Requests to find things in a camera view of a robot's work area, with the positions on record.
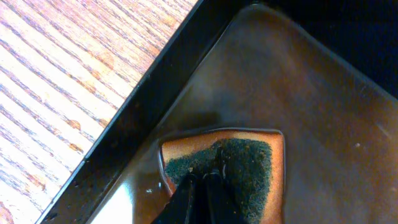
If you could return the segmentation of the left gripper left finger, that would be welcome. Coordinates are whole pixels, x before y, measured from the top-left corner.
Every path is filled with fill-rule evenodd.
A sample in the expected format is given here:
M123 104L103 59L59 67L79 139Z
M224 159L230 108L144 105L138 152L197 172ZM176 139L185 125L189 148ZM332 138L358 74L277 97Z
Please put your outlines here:
M151 224L191 224L195 221L195 203L198 178L194 174L187 174L168 204Z

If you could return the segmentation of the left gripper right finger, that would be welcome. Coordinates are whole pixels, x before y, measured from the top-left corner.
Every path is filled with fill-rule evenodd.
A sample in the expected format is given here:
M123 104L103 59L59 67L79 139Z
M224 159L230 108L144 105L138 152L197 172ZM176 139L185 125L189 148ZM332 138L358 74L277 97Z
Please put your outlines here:
M213 170L203 176L207 223L246 224L223 185L222 176Z

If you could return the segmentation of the orange green sponge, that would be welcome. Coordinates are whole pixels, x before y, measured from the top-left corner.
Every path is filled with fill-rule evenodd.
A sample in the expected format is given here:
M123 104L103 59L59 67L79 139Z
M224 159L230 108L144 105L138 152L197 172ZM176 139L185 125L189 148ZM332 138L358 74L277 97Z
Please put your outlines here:
M173 194L189 172L218 169L247 223L282 223L285 139L278 130L214 129L162 143L162 169Z

